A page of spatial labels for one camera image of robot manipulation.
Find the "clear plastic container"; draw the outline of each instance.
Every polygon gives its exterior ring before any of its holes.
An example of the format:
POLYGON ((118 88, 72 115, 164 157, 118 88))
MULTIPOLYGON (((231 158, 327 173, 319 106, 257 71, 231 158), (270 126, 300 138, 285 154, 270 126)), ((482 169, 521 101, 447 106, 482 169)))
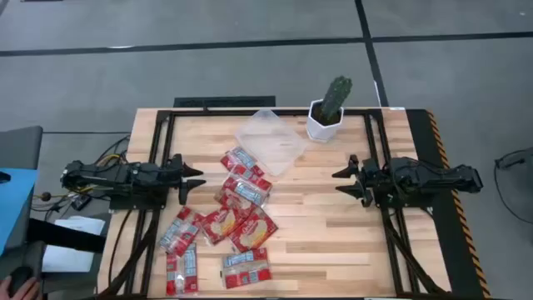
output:
POLYGON ((285 172, 303 154, 307 142, 270 109, 261 109, 235 133, 241 146, 273 176, 285 172))

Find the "wrapped snack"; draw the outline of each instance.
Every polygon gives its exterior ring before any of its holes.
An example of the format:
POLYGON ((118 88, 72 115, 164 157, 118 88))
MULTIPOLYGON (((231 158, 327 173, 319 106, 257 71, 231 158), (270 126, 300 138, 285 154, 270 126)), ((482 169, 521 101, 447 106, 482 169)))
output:
POLYGON ((267 200, 268 196, 267 192, 248 182, 246 179, 238 176, 232 176, 231 174, 222 184, 222 191, 225 189, 238 194, 239 196, 256 204, 259 207, 265 203, 265 200, 267 200))
POLYGON ((220 192, 215 195, 215 200, 222 204, 222 206, 238 208, 241 217, 243 217, 245 220, 257 207, 252 202, 240 197, 237 193, 227 188, 221 189, 220 192))
POLYGON ((244 220, 246 218, 239 212, 238 207, 221 207, 204 218, 202 229, 211 245, 216 245, 244 220))
POLYGON ((240 252, 259 248, 277 230, 276 224, 259 207, 228 236, 240 252))
POLYGON ((183 257, 167 253, 167 296, 195 292, 198 292, 197 245, 192 243, 183 257))
POLYGON ((270 183, 267 180, 257 176, 254 172, 246 169, 240 163, 235 165, 235 167, 230 172, 230 175, 233 176, 233 177, 240 177, 242 179, 247 180, 248 182, 252 183, 256 187, 258 187, 261 190, 265 191, 265 193, 269 193, 271 188, 272 188, 272 183, 270 183))
POLYGON ((235 147, 226 152, 221 158, 220 162, 226 167, 227 171, 231 171, 236 164, 240 163, 248 170, 252 171, 258 177, 265 173, 256 165, 256 160, 246 153, 241 147, 235 147))
POLYGON ((222 258, 222 283, 235 288, 272 279, 266 248, 222 258))
POLYGON ((178 257, 182 256, 198 234, 202 221, 203 216, 201 214, 192 211, 189 207, 183 207, 159 244, 167 253, 175 253, 178 257))

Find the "white pot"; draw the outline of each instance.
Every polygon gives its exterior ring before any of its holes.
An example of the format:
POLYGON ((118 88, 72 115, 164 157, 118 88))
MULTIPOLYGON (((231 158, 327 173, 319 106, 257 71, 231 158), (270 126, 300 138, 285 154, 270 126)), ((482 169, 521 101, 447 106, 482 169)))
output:
POLYGON ((333 136, 335 136, 337 129, 339 129, 339 127, 341 126, 342 117, 344 116, 344 108, 341 107, 341 121, 339 123, 324 126, 311 116, 311 112, 315 104, 321 102, 322 99, 311 102, 311 106, 309 107, 309 114, 307 115, 307 135, 313 141, 325 143, 329 139, 333 138, 333 136))

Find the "yellow black hazard tape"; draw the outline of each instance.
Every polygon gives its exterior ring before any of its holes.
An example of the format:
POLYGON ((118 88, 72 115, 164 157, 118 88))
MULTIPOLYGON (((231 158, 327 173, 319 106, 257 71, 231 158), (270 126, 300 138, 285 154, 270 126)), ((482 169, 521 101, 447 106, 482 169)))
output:
MULTIPOLYGON (((433 130, 433 134, 435 135, 436 146, 438 147, 439 154, 441 155, 442 164, 445 168, 450 168, 450 163, 448 162, 448 158, 446 156, 446 150, 444 149, 444 145, 442 144, 441 140, 441 135, 439 134, 439 128, 436 126, 435 116, 432 112, 427 112, 427 114, 430 117, 431 129, 433 130)), ((479 278, 481 289, 483 290, 483 296, 485 296, 485 298, 490 298, 491 293, 489 292, 489 287, 486 284, 486 278, 485 274, 483 273, 483 269, 481 269, 480 259, 477 255, 476 247, 474 247, 474 241, 472 241, 472 234, 470 232, 470 229, 468 228, 468 224, 466 223, 465 211, 463 210, 463 207, 461 205, 461 200, 459 200, 459 193, 456 190, 453 190, 451 191, 451 195, 453 196, 453 201, 456 205, 457 214, 459 215, 459 221, 461 221, 463 233, 465 234, 465 240, 468 244, 468 248, 472 256, 472 262, 474 263, 474 267, 476 268, 477 277, 479 278)))

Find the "cactus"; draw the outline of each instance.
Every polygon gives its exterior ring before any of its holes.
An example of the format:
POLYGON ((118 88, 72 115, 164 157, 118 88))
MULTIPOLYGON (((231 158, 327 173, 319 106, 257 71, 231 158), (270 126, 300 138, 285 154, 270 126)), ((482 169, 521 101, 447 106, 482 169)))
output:
POLYGON ((333 124, 335 117, 338 115, 339 108, 341 108, 350 91, 350 78, 344 76, 335 78, 327 89, 326 96, 324 96, 324 100, 321 103, 317 114, 317 121, 325 126, 333 124))

